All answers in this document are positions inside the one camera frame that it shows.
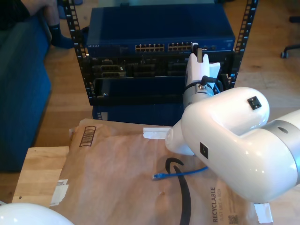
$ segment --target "wooden table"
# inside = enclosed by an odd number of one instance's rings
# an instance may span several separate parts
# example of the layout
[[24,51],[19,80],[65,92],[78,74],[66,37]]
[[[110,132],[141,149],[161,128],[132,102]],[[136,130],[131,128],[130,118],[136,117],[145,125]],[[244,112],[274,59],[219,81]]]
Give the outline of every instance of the wooden table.
[[[30,148],[13,197],[13,203],[49,207],[68,147]],[[300,186],[270,203],[274,225],[300,224]]]
[[69,147],[28,149],[13,203],[49,207],[68,152]]

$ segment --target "tape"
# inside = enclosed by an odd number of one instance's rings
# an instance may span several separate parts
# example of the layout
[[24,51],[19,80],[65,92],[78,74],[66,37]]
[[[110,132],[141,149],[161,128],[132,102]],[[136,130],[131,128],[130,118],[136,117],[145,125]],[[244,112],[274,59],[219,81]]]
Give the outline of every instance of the tape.
[[144,138],[165,139],[170,127],[144,127]]
[[50,206],[59,205],[59,203],[63,200],[69,187],[67,181],[68,180],[66,179],[66,180],[59,180],[57,182],[57,186],[52,196]]
[[273,223],[273,218],[272,218],[272,213],[271,213],[269,203],[254,204],[254,207],[260,224]]

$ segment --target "blue couch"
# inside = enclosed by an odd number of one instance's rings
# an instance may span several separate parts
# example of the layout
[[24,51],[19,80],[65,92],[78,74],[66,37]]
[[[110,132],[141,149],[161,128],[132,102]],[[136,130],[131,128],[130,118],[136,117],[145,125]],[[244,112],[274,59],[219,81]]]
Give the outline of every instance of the blue couch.
[[0,171],[20,171],[33,144],[51,87],[49,45],[41,15],[0,30]]

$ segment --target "chair wheel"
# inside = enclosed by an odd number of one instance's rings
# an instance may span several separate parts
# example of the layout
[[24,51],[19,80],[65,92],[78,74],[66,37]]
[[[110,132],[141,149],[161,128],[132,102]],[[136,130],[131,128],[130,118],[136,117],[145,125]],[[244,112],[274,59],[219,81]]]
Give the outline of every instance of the chair wheel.
[[287,52],[282,52],[281,53],[281,58],[282,59],[287,59],[289,57],[289,54]]

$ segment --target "wooden floor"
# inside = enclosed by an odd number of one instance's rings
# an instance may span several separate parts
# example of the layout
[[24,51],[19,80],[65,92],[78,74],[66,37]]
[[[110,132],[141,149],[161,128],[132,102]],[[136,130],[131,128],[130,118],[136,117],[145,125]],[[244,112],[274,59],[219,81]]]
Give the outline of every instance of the wooden floor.
[[[98,0],[84,0],[77,6],[81,28],[88,26],[92,7]],[[238,35],[246,0],[225,5],[235,35]],[[256,12],[236,86],[258,89],[271,106],[270,119],[300,109],[300,50],[280,53],[286,45],[300,43],[300,24],[288,22],[291,15],[300,15],[296,0],[261,0]],[[69,36],[66,21],[62,33]],[[84,118],[91,118],[92,107],[84,89],[75,52],[51,47],[45,67],[52,83],[49,98],[35,147],[66,146],[69,129]],[[0,174],[0,200],[11,202],[19,174]]]

